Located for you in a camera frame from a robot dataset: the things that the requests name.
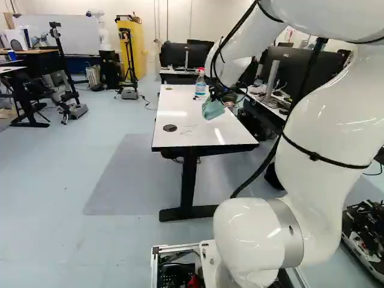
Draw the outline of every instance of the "teal cloth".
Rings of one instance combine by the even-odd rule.
[[[208,97],[202,105],[203,117],[206,120],[215,119],[224,114],[224,108],[225,106],[220,101],[212,101],[211,97]]]

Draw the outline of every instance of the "white robot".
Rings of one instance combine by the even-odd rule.
[[[275,160],[287,196],[230,199],[216,210],[217,287],[268,287],[279,268],[323,262],[337,249],[344,200],[384,144],[383,10],[381,0],[260,0],[221,56],[219,43],[209,53],[207,76],[214,59],[231,87],[287,25],[358,44],[352,62],[289,117]]]
[[[99,27],[99,36],[100,36],[100,50],[102,51],[110,51],[112,50],[109,38],[109,32],[105,28],[105,22],[103,20],[103,16],[105,12],[102,9],[89,9],[86,13],[88,17],[96,17]]]

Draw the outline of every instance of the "wall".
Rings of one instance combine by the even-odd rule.
[[[142,18],[145,47],[148,51],[148,71],[154,71],[158,45],[168,39],[184,43],[188,38],[200,40],[218,40],[226,36],[236,22],[241,18],[253,0],[14,0],[19,12],[28,14],[80,14],[84,15],[90,8],[100,8],[106,13],[104,21],[110,33],[112,47],[120,51],[119,38],[114,22],[117,14],[131,14]],[[5,6],[0,1],[0,8]],[[278,37],[277,42],[284,41],[285,31]],[[294,47],[308,35],[296,31],[292,37]],[[337,51],[342,47],[353,48],[352,45],[341,41],[330,40],[325,50]]]

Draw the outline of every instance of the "whiteboard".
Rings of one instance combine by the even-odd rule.
[[[28,29],[29,38],[40,38],[41,33],[49,34],[49,22],[61,23],[58,28],[60,41],[65,54],[99,55],[100,36],[95,17],[80,15],[21,15],[13,16],[15,28]],[[50,46],[56,46],[56,40],[47,37]]]

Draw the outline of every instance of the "yellow cabinet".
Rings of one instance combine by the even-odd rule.
[[[146,75],[146,50],[144,45],[144,36],[142,25],[129,20],[119,20],[117,21],[118,29],[127,28],[131,29],[131,40],[132,40],[132,50],[133,50],[133,60],[134,60],[134,70],[136,72],[136,77],[140,80],[142,77]],[[121,56],[122,62],[124,65],[124,73],[127,72],[128,69],[128,57],[127,57],[127,49],[125,48],[126,39],[120,39],[120,47],[121,47]]]

